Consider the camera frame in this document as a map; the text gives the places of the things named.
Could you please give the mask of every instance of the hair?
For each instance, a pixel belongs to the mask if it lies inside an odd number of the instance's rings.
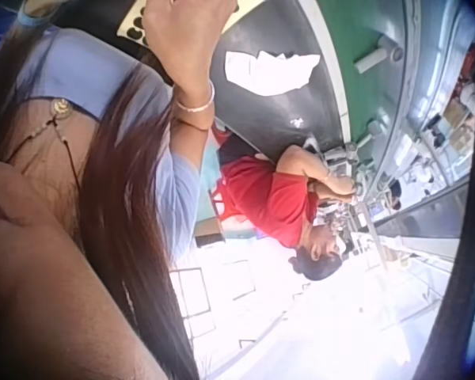
[[[397,199],[397,202],[393,204],[393,210],[399,211],[401,209],[401,202],[398,198],[396,199]]]
[[[298,274],[303,274],[311,281],[326,279],[340,269],[343,263],[337,254],[322,255],[315,261],[304,247],[297,248],[295,253],[296,257],[289,259],[289,263],[292,264],[292,269]]]
[[[2,162],[13,149],[18,106],[28,99],[44,60],[24,84],[17,84],[17,76],[45,29],[16,25],[0,47]],[[193,380],[199,374],[169,277],[171,256],[165,251],[154,194],[162,138],[172,119],[170,105],[146,121],[137,115],[133,127],[118,138],[128,105],[141,83],[139,69],[138,63],[123,80],[91,142],[73,238],[167,376]]]

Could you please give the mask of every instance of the window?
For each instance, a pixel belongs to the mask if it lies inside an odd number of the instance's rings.
[[[180,269],[172,271],[170,277],[180,305],[184,327],[193,343],[195,338],[208,334],[216,328],[202,270]]]

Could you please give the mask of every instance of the hand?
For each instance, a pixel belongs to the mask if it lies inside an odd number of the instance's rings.
[[[211,58],[236,0],[147,0],[146,39],[186,93],[207,92]]]

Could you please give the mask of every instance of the wrist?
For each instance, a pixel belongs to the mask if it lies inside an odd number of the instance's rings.
[[[205,105],[211,99],[211,84],[209,79],[200,85],[189,88],[174,86],[174,96],[177,101],[188,108],[197,108]]]

